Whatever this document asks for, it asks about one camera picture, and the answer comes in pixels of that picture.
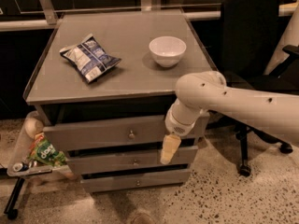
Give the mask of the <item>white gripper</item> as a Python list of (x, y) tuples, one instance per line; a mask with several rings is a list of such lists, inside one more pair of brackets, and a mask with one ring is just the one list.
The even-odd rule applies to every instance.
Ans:
[(171, 107), (165, 117), (165, 127), (173, 134), (164, 137), (163, 148), (161, 150), (160, 162), (168, 164), (177, 152), (181, 138), (186, 136), (194, 127), (196, 116), (189, 110), (181, 110)]

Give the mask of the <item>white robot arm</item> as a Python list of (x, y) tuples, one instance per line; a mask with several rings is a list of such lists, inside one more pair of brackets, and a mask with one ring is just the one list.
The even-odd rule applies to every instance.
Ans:
[(217, 71), (190, 73), (176, 83), (176, 101), (165, 117), (161, 163), (168, 164), (181, 138), (197, 120), (216, 111), (241, 123), (241, 157), (247, 160), (247, 130), (268, 143), (299, 143), (299, 94), (281, 79), (283, 68), (298, 59), (297, 47), (273, 71), (264, 70), (277, 40), (278, 6), (261, 2), (221, 5), (221, 63)]

